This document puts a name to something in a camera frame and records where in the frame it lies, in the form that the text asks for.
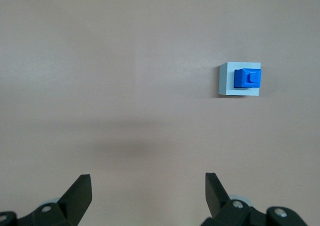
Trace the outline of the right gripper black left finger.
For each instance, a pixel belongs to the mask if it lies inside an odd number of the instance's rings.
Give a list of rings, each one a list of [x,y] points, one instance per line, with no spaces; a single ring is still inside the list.
[[[0,213],[1,225],[78,225],[92,202],[89,174],[80,175],[57,202],[45,203],[18,218],[14,211]]]

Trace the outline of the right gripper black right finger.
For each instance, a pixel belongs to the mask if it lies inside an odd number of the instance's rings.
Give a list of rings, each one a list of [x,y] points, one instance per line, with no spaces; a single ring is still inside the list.
[[[205,185],[205,198],[211,217],[205,219],[202,225],[306,225],[292,209],[272,206],[262,213],[241,199],[231,199],[215,173],[205,174]]]

